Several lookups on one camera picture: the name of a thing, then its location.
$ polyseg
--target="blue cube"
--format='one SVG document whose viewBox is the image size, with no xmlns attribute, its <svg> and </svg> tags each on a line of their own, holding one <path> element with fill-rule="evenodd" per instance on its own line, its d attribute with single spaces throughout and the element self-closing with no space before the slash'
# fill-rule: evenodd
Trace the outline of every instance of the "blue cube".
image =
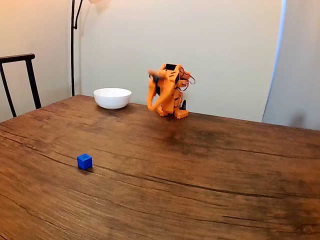
<svg viewBox="0 0 320 240">
<path fill-rule="evenodd" d="M 91 168 L 93 165 L 92 157 L 87 153 L 84 153 L 84 154 L 78 156 L 77 161 L 78 161 L 78 167 L 83 170 Z"/>
</svg>

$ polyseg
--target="orange toy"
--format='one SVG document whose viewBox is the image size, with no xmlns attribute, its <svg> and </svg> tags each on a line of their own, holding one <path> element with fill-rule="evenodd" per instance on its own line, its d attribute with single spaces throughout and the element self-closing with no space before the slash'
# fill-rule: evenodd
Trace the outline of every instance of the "orange toy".
<svg viewBox="0 0 320 240">
<path fill-rule="evenodd" d="M 159 71 L 148 70 L 148 73 L 150 81 L 146 102 L 149 110 L 156 110 L 161 117 L 173 113 L 177 119 L 187 117 L 189 112 L 186 110 L 186 100 L 183 101 L 183 92 L 189 84 L 196 82 L 191 74 L 179 64 L 163 64 Z M 156 94 L 159 98 L 152 105 Z"/>
</svg>

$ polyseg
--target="wall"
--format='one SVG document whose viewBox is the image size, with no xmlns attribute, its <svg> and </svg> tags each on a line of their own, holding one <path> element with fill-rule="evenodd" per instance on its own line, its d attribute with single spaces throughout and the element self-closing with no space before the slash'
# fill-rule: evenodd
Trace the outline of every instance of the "wall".
<svg viewBox="0 0 320 240">
<path fill-rule="evenodd" d="M 287 1 L 263 122 L 320 130 L 320 1 Z"/>
<path fill-rule="evenodd" d="M 147 69 L 182 64 L 196 78 L 192 112 L 261 121 L 275 61 L 281 0 L 83 2 L 81 92 L 120 87 L 145 104 Z"/>
<path fill-rule="evenodd" d="M 43 106 L 69 97 L 69 24 L 66 0 L 2 0 L 0 56 L 34 53 L 33 69 Z M 35 109 L 24 62 L 3 65 L 18 115 Z M 12 117 L 0 81 L 0 122 Z"/>
</svg>

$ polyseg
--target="bowl rim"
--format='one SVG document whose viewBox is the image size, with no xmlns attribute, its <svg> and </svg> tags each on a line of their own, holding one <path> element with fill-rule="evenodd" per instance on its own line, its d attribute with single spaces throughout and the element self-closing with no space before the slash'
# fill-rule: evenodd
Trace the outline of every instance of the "bowl rim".
<svg viewBox="0 0 320 240">
<path fill-rule="evenodd" d="M 128 91 L 128 94 L 123 95 L 123 96 L 101 96 L 99 94 L 97 94 L 97 91 L 99 90 L 104 90 L 104 89 L 121 89 L 121 90 L 126 90 Z M 121 88 L 121 87 L 103 87 L 103 88 L 98 88 L 96 90 L 93 91 L 93 95 L 97 95 L 99 97 L 103 97 L 103 98 L 123 98 L 123 97 L 128 97 L 130 95 L 132 95 L 132 91 L 130 91 L 129 89 L 125 89 L 125 88 Z"/>
</svg>

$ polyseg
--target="chair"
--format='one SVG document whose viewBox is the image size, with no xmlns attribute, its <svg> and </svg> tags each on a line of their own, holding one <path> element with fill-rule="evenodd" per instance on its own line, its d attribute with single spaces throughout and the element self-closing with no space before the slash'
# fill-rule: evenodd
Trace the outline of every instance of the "chair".
<svg viewBox="0 0 320 240">
<path fill-rule="evenodd" d="M 15 63 L 15 62 L 20 62 L 20 61 L 25 61 L 26 64 L 26 70 L 28 72 L 28 77 L 29 77 L 29 82 L 30 82 L 30 87 L 31 87 L 31 92 L 33 96 L 33 101 L 36 109 L 41 108 L 41 102 L 39 98 L 39 93 L 37 89 L 37 84 L 36 84 L 36 79 L 35 79 L 35 73 L 34 69 L 32 67 L 32 59 L 34 59 L 36 56 L 33 53 L 30 54 L 24 54 L 24 55 L 15 55 L 15 56 L 4 56 L 0 57 L 0 74 L 6 94 L 6 98 L 8 99 L 9 106 L 11 109 L 12 116 L 15 118 L 17 116 L 14 104 L 12 102 L 9 88 L 7 85 L 6 77 L 5 77 L 5 71 L 3 64 L 6 63 Z"/>
</svg>

